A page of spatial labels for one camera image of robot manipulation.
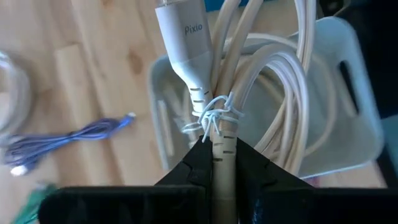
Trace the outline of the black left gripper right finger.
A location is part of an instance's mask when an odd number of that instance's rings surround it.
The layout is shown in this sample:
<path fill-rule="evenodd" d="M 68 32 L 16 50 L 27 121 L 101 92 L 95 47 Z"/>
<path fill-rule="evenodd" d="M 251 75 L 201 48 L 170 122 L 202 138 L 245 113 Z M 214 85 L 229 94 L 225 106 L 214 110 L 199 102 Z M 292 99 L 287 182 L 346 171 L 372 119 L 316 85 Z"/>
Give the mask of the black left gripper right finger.
<path fill-rule="evenodd" d="M 398 224 L 398 189 L 316 188 L 237 141 L 240 224 Z"/>

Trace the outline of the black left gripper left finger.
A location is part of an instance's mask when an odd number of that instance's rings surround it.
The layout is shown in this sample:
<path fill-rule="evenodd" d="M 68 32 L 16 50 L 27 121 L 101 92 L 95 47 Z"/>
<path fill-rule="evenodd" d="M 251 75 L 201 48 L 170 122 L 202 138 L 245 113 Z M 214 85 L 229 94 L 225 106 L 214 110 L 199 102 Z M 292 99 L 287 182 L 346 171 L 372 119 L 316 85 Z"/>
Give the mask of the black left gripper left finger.
<path fill-rule="evenodd" d="M 212 143 L 197 141 L 155 185 L 64 187 L 39 207 L 40 224 L 209 224 Z"/>

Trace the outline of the grey plastic bin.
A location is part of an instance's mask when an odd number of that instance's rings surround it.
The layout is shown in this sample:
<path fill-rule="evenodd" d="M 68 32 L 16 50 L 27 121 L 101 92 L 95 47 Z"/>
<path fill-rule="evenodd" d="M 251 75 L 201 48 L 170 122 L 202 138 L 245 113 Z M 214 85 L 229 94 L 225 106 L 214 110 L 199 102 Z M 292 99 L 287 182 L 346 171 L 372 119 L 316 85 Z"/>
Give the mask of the grey plastic bin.
<path fill-rule="evenodd" d="M 375 160 L 384 135 L 365 62 L 354 29 L 343 19 L 316 23 L 307 77 L 310 101 L 308 145 L 299 176 L 309 178 L 359 167 Z M 194 122 L 187 87 L 167 56 L 149 74 L 152 118 L 162 167 L 173 169 L 197 140 L 181 129 Z"/>

